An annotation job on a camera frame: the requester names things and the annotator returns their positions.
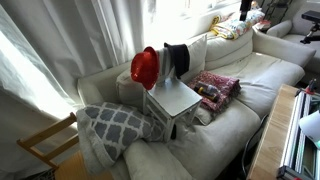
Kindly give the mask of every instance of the gray patterned pillow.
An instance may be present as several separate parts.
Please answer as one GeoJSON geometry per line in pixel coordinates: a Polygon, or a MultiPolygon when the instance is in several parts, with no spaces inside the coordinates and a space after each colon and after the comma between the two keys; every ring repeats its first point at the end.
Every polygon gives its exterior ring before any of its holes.
{"type": "Polygon", "coordinates": [[[108,102],[88,105],[77,111],[80,148],[93,153],[99,162],[87,159],[87,168],[96,171],[112,166],[123,151],[135,140],[162,141],[164,126],[149,116],[144,116],[135,108],[108,102]]]}

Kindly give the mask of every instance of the cable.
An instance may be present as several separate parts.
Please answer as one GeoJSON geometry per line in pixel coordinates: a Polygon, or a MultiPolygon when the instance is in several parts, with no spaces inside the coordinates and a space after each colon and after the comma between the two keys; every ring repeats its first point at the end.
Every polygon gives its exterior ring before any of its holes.
{"type": "Polygon", "coordinates": [[[249,139],[249,141],[247,142],[247,144],[246,144],[246,146],[245,146],[245,148],[244,148],[244,152],[243,152],[242,158],[241,158],[241,168],[242,168],[242,171],[243,171],[243,174],[244,174],[244,177],[245,177],[245,178],[247,177],[247,171],[246,171],[246,168],[245,168],[245,165],[244,165],[244,160],[245,160],[245,158],[246,158],[246,154],[247,154],[247,150],[248,150],[249,144],[250,144],[250,142],[252,141],[252,139],[258,134],[258,132],[260,131],[260,129],[263,127],[264,122],[265,122],[265,120],[267,119],[268,116],[269,116],[269,114],[265,115],[265,116],[262,118],[259,128],[258,128],[257,131],[251,136],[251,138],[249,139]]]}

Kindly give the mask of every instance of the white side table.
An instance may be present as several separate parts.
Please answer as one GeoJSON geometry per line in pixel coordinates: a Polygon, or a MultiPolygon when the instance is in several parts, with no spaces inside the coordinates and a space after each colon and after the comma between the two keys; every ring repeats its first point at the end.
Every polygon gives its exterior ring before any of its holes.
{"type": "Polygon", "coordinates": [[[192,123],[196,109],[202,97],[176,78],[167,78],[162,83],[157,83],[151,90],[144,90],[143,113],[150,112],[166,127],[164,141],[171,137],[175,120],[186,113],[187,124],[192,123]]]}

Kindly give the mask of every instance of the white curtain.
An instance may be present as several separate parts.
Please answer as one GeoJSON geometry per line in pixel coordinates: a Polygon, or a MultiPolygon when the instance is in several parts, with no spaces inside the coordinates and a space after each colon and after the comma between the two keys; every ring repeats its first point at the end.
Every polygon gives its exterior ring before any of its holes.
{"type": "Polygon", "coordinates": [[[81,107],[77,79],[144,48],[145,0],[4,0],[2,6],[63,90],[81,107]]]}

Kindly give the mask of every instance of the sofa seat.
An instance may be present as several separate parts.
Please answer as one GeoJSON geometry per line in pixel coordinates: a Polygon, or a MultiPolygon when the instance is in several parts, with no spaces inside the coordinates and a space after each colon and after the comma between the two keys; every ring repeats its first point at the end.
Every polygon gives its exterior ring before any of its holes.
{"type": "Polygon", "coordinates": [[[210,72],[240,79],[237,99],[260,118],[270,112],[281,84],[295,85],[304,76],[302,67],[256,52],[210,72]]]}
{"type": "Polygon", "coordinates": [[[167,146],[192,177],[215,179],[259,125],[257,114],[234,99],[208,126],[186,127],[185,123],[176,123],[177,139],[169,141],[167,146]]]}
{"type": "MultiPolygon", "coordinates": [[[[294,43],[300,43],[302,39],[304,39],[305,36],[298,35],[298,34],[288,34],[282,39],[294,42],[294,43]]],[[[314,57],[309,61],[309,63],[306,65],[305,69],[306,71],[310,71],[313,73],[319,73],[319,67],[320,67],[320,41],[312,41],[310,44],[305,44],[305,46],[316,49],[317,52],[314,55],[314,57]]]]}

